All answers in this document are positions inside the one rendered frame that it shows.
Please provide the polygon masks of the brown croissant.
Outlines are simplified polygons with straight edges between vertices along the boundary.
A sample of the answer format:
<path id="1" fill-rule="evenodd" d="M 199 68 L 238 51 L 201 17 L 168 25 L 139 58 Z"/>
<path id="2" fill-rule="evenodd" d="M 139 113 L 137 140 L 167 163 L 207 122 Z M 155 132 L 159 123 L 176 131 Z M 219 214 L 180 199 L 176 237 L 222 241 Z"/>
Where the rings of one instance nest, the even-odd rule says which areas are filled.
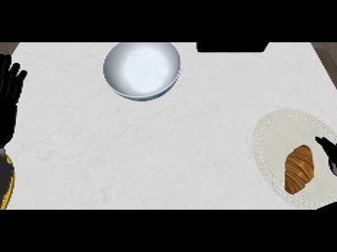
<path id="1" fill-rule="evenodd" d="M 313 178 L 313 158 L 308 145 L 300 145 L 285 158 L 285 191 L 294 195 Z"/>

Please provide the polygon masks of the round cream placemat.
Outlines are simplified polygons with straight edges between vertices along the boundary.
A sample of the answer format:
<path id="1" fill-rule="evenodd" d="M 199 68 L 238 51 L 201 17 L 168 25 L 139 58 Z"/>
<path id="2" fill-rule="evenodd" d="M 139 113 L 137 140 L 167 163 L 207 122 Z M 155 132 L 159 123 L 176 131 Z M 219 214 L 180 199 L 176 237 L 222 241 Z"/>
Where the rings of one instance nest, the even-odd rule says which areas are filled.
<path id="1" fill-rule="evenodd" d="M 330 171 L 328 157 L 315 142 L 316 137 L 337 142 L 337 135 L 327 125 L 293 109 L 268 113 L 253 133 L 253 153 L 260 173 L 276 194 L 299 209 L 318 209 L 337 202 L 337 177 Z M 302 190 L 290 194 L 285 190 L 285 161 L 302 145 L 310 149 L 313 177 Z"/>

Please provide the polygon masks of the white bowl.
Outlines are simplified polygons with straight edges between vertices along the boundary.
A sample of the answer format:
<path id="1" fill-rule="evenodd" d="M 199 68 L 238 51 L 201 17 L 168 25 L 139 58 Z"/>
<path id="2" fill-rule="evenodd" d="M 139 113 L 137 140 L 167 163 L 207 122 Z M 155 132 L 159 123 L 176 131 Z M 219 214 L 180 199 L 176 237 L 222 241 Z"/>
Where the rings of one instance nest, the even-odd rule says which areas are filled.
<path id="1" fill-rule="evenodd" d="M 106 55 L 103 75 L 121 97 L 146 101 L 170 91 L 180 68 L 180 54 L 170 42 L 119 42 Z"/>

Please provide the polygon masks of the black appliance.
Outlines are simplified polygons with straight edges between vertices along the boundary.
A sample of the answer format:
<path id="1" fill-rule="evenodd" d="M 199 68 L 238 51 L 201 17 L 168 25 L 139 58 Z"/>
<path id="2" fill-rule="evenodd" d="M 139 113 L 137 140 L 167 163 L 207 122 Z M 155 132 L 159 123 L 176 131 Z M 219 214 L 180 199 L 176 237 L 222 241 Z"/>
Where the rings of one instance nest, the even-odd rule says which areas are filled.
<path id="1" fill-rule="evenodd" d="M 199 52 L 263 52 L 268 42 L 198 42 Z"/>

